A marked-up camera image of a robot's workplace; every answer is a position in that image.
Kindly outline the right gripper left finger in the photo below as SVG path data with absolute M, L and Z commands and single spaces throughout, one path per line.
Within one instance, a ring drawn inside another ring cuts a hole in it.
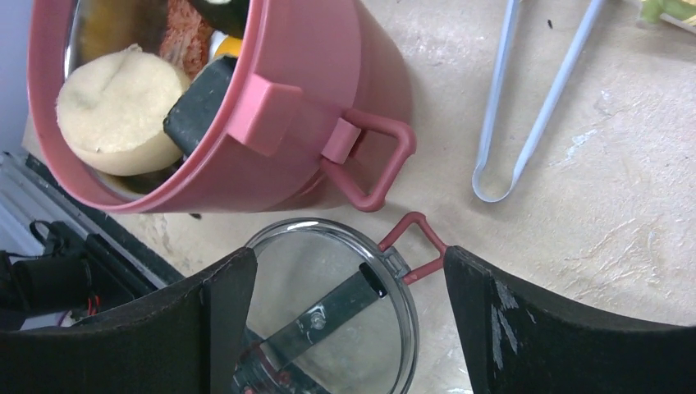
M 239 248 L 68 328 L 1 335 L 4 393 L 229 393 L 257 274 Z

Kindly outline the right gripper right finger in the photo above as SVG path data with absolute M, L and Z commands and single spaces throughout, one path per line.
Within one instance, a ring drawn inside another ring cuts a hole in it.
M 692 393 L 695 330 L 614 314 L 459 246 L 444 275 L 476 393 Z

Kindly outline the red steel pot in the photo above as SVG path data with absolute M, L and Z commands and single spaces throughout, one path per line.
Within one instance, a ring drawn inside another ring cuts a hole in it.
M 55 103 L 71 1 L 33 5 L 27 82 L 44 160 L 62 188 L 109 213 L 260 212 L 301 206 L 321 180 L 379 210 L 416 150 L 405 61 L 360 1 L 253 1 L 211 126 L 181 167 L 132 199 L 69 149 Z

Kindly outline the metal serving tongs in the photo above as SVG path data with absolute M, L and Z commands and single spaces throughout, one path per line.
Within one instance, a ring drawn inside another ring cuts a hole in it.
M 569 1 L 570 23 L 562 27 L 533 16 L 545 4 L 505 5 L 471 173 L 483 203 L 501 202 L 522 177 L 605 6 Z

